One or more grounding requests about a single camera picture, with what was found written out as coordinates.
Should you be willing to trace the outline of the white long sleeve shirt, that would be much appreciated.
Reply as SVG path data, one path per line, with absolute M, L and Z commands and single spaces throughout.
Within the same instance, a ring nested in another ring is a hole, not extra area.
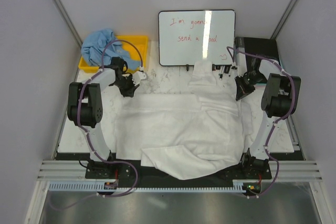
M 116 118 L 118 159 L 140 161 L 188 180 L 237 165 L 253 132 L 250 105 L 217 82 L 208 61 L 195 64 L 187 94 L 125 98 Z

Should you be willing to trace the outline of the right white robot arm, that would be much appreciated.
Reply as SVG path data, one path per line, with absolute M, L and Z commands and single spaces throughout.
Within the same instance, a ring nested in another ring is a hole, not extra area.
M 297 107 L 301 78 L 287 73 L 274 59 L 258 59 L 251 61 L 251 68 L 242 76 L 235 78 L 239 101 L 255 91 L 255 85 L 264 83 L 265 89 L 261 98 L 262 122 L 256 139 L 244 154 L 240 166 L 241 174 L 248 179 L 259 173 L 259 167 L 265 166 L 270 159 L 269 146 L 278 124 L 292 115 Z

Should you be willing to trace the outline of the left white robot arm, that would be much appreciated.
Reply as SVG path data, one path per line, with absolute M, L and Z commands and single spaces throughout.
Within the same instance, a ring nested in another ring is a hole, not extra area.
M 103 117 L 102 91 L 116 87 L 123 97 L 134 97 L 140 82 L 146 79 L 143 67 L 135 73 L 127 73 L 127 63 L 113 57 L 109 65 L 103 65 L 85 82 L 72 82 L 68 89 L 67 117 L 86 138 L 90 159 L 100 162 L 97 173 L 111 178 L 115 173 L 111 151 L 104 139 L 101 120 Z

